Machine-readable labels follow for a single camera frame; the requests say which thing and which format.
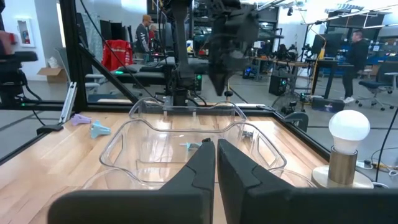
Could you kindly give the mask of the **silver aluminium extrusion bar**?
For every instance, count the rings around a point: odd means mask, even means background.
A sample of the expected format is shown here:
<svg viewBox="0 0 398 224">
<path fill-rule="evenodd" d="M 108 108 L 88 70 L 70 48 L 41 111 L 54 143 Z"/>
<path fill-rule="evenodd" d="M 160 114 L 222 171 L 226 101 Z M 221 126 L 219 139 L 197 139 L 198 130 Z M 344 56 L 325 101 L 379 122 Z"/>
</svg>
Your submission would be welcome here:
<svg viewBox="0 0 398 224">
<path fill-rule="evenodd" d="M 71 116 L 73 105 L 75 102 L 77 83 L 71 82 L 68 87 L 67 95 L 63 104 L 62 112 L 60 115 L 59 123 L 66 123 Z"/>
</svg>

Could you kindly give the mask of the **black aluminium rig frame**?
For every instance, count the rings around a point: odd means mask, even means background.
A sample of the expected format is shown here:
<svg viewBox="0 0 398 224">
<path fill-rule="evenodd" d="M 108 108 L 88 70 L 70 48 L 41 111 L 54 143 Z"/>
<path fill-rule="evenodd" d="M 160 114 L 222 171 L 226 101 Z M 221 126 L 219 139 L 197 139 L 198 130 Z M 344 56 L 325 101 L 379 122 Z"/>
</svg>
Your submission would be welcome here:
<svg viewBox="0 0 398 224">
<path fill-rule="evenodd" d="M 77 81 L 76 88 L 76 97 L 73 103 L 70 103 L 71 111 L 76 113 L 86 111 L 86 112 L 100 112 L 100 113 L 127 113 L 138 101 L 139 99 L 135 97 L 131 91 L 129 91 L 116 76 L 110 74 L 100 62 L 97 62 L 96 59 L 86 50 L 82 45 L 78 44 L 77 38 L 77 28 L 75 27 L 76 16 L 75 13 L 75 2 L 72 0 L 60 0 L 61 9 L 69 10 L 68 12 L 64 12 L 62 17 L 63 21 L 66 23 L 74 23 L 74 25 L 67 24 L 67 62 L 68 68 L 70 72 L 75 72 L 72 74 L 72 81 Z M 90 61 L 90 64 L 95 65 L 98 70 L 105 73 L 105 77 L 113 83 L 115 87 L 117 87 L 122 94 L 127 97 L 127 103 L 116 103 L 115 101 L 110 103 L 88 103 L 86 100 L 86 91 L 83 86 L 83 64 L 82 61 L 87 60 Z M 38 111 L 60 111 L 62 107 L 66 104 L 66 101 L 62 103 L 61 101 L 40 101 L 40 100 L 30 100 L 26 101 L 24 106 L 22 104 L 19 105 L 0 105 L 0 110 L 38 110 Z M 276 121 L 278 121 L 283 127 L 288 129 L 288 132 L 296 136 L 298 139 L 303 141 L 305 145 L 312 149 L 313 152 L 317 153 L 324 160 L 329 162 L 330 160 L 330 150 L 323 147 L 321 144 L 316 142 L 310 136 L 306 134 L 305 131 L 299 129 L 298 127 L 294 127 L 293 124 L 289 124 L 282 115 L 276 113 L 276 111 L 271 111 L 271 109 L 265 109 L 265 106 L 248 106 L 248 104 L 243 104 L 243 106 L 238 106 L 239 109 L 243 109 L 243 113 L 248 116 L 263 116 L 263 117 L 272 117 Z M 0 166 L 11 160 L 13 157 L 16 157 L 21 152 L 25 151 L 28 147 L 44 138 L 46 135 L 54 131 L 47 131 L 39 133 L 33 139 L 27 141 L 22 146 L 13 150 L 9 154 L 0 158 Z"/>
</svg>

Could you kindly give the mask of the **person's hand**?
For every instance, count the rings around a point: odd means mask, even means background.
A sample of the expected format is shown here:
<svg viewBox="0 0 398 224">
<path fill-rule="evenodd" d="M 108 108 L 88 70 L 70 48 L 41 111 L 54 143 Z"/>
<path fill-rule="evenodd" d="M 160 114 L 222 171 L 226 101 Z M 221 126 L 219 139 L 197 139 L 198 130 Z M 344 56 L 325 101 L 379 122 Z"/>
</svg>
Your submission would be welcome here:
<svg viewBox="0 0 398 224">
<path fill-rule="evenodd" d="M 14 34 L 0 30 L 0 55 L 14 54 L 13 37 Z"/>
</svg>

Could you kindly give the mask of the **white bulb brass lamp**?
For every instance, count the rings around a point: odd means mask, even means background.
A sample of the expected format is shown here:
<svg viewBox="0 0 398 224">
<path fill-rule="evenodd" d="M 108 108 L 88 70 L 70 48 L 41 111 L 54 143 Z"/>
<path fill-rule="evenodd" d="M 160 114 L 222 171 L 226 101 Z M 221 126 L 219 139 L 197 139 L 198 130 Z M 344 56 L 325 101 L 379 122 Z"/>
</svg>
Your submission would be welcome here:
<svg viewBox="0 0 398 224">
<path fill-rule="evenodd" d="M 333 136 L 329 164 L 312 170 L 312 182 L 323 188 L 373 189 L 371 179 L 356 171 L 358 146 L 370 132 L 367 117 L 343 110 L 332 116 L 328 129 Z"/>
</svg>

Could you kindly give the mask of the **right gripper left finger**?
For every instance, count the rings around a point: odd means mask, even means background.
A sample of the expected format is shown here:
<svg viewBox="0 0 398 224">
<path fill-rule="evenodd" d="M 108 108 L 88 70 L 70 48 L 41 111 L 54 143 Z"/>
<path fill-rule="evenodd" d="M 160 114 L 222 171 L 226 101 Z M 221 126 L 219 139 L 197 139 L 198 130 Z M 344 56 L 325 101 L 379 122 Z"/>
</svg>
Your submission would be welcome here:
<svg viewBox="0 0 398 224">
<path fill-rule="evenodd" d="M 204 139 L 158 190 L 78 190 L 56 199 L 47 224 L 212 224 L 215 145 Z"/>
</svg>

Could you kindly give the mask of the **black desk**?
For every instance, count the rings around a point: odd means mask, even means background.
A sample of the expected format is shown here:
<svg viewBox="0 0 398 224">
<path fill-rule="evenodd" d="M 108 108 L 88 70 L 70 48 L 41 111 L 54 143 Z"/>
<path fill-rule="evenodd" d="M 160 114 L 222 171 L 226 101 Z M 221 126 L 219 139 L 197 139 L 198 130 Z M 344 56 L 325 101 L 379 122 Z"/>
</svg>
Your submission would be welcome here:
<svg viewBox="0 0 398 224">
<path fill-rule="evenodd" d="M 188 58 L 188 63 L 196 75 L 206 75 L 208 73 L 207 59 Z M 127 67 L 141 84 L 166 85 L 171 74 L 171 69 L 169 67 L 172 65 L 175 65 L 174 58 L 167 57 L 158 63 L 157 68 L 161 68 L 159 71 L 142 72 L 141 68 L 144 67 L 144 65 L 139 64 L 133 64 Z M 111 74 L 115 75 L 122 83 L 135 83 L 135 79 L 133 79 L 129 72 L 124 72 L 122 69 L 113 70 Z"/>
</svg>

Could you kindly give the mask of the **white wall cabinet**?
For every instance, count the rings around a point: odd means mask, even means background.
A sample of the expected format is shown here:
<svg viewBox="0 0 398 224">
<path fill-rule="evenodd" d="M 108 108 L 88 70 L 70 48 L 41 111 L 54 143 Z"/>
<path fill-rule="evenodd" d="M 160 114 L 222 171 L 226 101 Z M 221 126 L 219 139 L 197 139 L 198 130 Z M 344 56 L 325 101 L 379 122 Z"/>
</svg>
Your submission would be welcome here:
<svg viewBox="0 0 398 224">
<path fill-rule="evenodd" d="M 29 18 L 17 18 L 17 29 L 22 47 L 34 48 L 34 35 Z"/>
</svg>

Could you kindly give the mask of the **black computer tower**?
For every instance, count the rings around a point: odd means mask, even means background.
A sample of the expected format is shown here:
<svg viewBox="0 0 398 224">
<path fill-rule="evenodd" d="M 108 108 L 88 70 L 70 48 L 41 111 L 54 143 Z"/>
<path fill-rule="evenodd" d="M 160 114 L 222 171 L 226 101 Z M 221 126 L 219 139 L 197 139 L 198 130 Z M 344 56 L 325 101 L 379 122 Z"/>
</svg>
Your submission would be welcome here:
<svg viewBox="0 0 398 224">
<path fill-rule="evenodd" d="M 275 96 L 283 95 L 287 89 L 288 78 L 272 75 L 269 83 L 269 93 Z"/>
</svg>

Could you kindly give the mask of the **light blue staple remover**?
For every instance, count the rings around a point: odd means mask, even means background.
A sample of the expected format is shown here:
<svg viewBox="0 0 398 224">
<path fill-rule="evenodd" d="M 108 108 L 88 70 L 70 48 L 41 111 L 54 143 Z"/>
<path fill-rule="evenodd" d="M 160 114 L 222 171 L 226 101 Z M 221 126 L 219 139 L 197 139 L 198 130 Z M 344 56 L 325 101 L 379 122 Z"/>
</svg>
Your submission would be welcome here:
<svg viewBox="0 0 398 224">
<path fill-rule="evenodd" d="M 92 139 L 96 139 L 98 136 L 107 136 L 111 134 L 111 129 L 103 126 L 99 120 L 96 120 L 90 126 L 90 136 Z"/>
</svg>

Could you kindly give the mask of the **teal staple remover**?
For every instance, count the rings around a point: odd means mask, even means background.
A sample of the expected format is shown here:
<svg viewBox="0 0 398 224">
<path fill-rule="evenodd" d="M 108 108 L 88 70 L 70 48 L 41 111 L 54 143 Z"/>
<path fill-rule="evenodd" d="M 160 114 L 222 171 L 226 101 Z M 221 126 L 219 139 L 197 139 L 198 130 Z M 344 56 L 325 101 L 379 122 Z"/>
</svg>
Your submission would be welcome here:
<svg viewBox="0 0 398 224">
<path fill-rule="evenodd" d="M 198 149 L 201 145 L 202 145 L 201 142 L 186 142 L 186 143 L 180 143 L 180 146 L 186 147 L 186 149 L 187 149 L 188 151 Z"/>
</svg>

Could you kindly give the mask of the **red jacket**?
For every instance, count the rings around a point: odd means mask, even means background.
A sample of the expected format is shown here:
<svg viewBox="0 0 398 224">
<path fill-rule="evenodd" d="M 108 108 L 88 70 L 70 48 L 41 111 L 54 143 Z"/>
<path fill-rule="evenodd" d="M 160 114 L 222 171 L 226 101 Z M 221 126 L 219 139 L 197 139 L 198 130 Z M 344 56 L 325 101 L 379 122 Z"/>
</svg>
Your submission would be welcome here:
<svg viewBox="0 0 398 224">
<path fill-rule="evenodd" d="M 109 71 L 117 70 L 123 65 L 132 65 L 132 47 L 125 40 L 106 40 L 103 48 L 102 65 Z"/>
</svg>

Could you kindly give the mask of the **black floor fan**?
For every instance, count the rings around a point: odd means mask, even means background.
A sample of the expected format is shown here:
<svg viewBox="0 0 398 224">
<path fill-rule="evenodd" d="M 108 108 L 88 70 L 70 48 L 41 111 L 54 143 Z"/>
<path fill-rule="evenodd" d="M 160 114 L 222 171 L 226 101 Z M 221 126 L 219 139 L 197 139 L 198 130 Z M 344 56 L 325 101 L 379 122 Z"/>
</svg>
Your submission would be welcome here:
<svg viewBox="0 0 398 224">
<path fill-rule="evenodd" d="M 287 116 L 294 112 L 305 112 L 304 105 L 308 102 L 305 93 L 286 92 L 278 96 L 271 107 L 279 114 Z"/>
</svg>

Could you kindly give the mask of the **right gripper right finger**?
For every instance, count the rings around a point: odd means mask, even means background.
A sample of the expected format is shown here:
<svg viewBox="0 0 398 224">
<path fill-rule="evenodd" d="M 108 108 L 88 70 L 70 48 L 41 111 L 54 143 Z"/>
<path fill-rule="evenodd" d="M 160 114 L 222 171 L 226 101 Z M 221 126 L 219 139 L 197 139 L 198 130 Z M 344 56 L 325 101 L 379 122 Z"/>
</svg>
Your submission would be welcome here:
<svg viewBox="0 0 398 224">
<path fill-rule="evenodd" d="M 225 139 L 217 151 L 228 224 L 398 224 L 397 189 L 294 187 Z"/>
</svg>

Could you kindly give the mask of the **person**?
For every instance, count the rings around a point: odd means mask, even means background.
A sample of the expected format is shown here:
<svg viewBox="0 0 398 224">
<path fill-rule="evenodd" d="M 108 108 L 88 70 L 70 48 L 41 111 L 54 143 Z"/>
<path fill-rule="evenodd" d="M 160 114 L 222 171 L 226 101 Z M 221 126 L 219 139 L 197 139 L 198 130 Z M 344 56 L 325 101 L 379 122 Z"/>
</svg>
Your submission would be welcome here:
<svg viewBox="0 0 398 224">
<path fill-rule="evenodd" d="M 153 48 L 154 44 L 155 44 L 155 32 L 156 32 L 157 28 L 155 25 L 150 25 L 149 27 L 149 47 Z"/>
<path fill-rule="evenodd" d="M 141 64 L 145 64 L 148 61 L 150 54 L 149 48 L 149 30 L 148 27 L 152 23 L 152 18 L 148 14 L 142 16 L 142 22 L 136 29 L 136 41 L 134 46 L 134 56 L 137 59 L 141 59 Z"/>
<path fill-rule="evenodd" d="M 354 31 L 351 49 L 346 58 L 347 62 L 351 64 L 353 68 L 348 73 L 344 74 L 342 79 L 343 87 L 345 89 L 345 96 L 343 98 L 344 104 L 355 101 L 353 98 L 353 79 L 364 70 L 368 57 L 368 50 L 369 44 L 363 37 L 363 31 L 361 29 Z"/>
</svg>

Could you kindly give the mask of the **black office chair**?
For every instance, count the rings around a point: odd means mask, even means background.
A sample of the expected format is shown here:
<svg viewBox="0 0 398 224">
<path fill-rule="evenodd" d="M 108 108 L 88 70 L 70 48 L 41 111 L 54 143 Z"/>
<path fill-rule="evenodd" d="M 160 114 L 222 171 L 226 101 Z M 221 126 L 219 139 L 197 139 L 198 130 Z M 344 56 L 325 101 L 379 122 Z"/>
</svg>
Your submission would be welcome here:
<svg viewBox="0 0 398 224">
<path fill-rule="evenodd" d="M 377 95 L 380 93 L 391 94 L 398 90 L 398 60 L 383 61 L 376 74 L 375 80 L 362 80 L 359 82 L 360 86 L 365 87 L 373 96 L 364 98 L 359 97 L 355 103 L 362 107 L 364 101 L 369 101 L 371 107 L 379 105 L 381 111 L 386 110 L 386 104 L 381 102 Z"/>
</svg>

